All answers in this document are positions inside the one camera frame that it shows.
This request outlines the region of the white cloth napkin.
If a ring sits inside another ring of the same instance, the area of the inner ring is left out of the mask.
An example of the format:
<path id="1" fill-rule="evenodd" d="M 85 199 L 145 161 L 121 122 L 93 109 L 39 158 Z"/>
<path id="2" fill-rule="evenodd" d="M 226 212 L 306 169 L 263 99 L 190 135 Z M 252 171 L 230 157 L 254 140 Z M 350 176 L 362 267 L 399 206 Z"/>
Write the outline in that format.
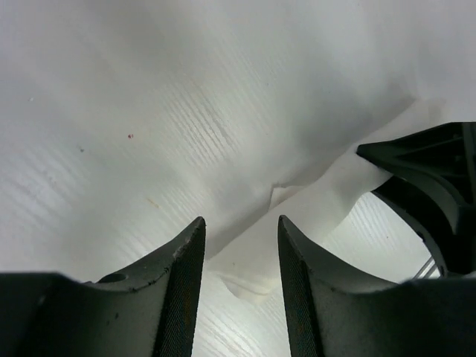
<path id="1" fill-rule="evenodd" d="M 248 143 L 237 161 L 205 175 L 211 235 L 206 303 L 266 300 L 279 286 L 277 221 L 289 217 L 322 242 L 358 199 L 388 174 L 356 155 L 359 144 L 386 141 L 445 123 L 448 102 L 385 93 L 369 102 L 326 92 L 287 111 L 282 143 Z"/>

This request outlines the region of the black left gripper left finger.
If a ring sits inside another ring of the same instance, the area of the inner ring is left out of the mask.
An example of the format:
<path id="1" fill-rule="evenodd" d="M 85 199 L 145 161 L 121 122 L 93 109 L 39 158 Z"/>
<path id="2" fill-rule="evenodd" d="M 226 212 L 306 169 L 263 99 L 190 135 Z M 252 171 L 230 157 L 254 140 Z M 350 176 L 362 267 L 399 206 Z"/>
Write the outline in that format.
<path id="1" fill-rule="evenodd" d="M 205 234 L 199 217 L 96 283 L 58 273 L 2 274 L 1 354 L 190 356 Z"/>

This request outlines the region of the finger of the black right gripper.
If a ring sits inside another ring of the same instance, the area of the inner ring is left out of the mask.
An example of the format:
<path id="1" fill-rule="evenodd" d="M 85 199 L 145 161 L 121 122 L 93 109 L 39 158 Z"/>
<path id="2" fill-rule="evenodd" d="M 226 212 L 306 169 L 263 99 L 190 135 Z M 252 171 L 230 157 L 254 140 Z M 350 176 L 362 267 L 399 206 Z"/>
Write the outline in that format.
<path id="1" fill-rule="evenodd" d="M 442 209 L 428 195 L 398 177 L 390 178 L 372 193 L 414 230 L 441 276 L 475 272 L 475 207 L 463 210 L 463 225 L 455 232 Z"/>
<path id="2" fill-rule="evenodd" d="M 418 187 L 455 234 L 475 233 L 475 123 L 445 123 L 412 135 L 361 144 L 356 153 Z"/>

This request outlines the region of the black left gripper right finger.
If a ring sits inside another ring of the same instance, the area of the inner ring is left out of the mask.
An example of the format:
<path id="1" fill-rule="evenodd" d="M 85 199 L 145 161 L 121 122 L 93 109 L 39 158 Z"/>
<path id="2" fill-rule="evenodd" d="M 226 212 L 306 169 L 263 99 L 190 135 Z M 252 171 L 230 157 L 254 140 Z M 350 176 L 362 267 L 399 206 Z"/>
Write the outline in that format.
<path id="1" fill-rule="evenodd" d="M 475 280 L 368 274 L 311 241 L 286 216 L 277 241 L 293 356 L 473 356 Z"/>

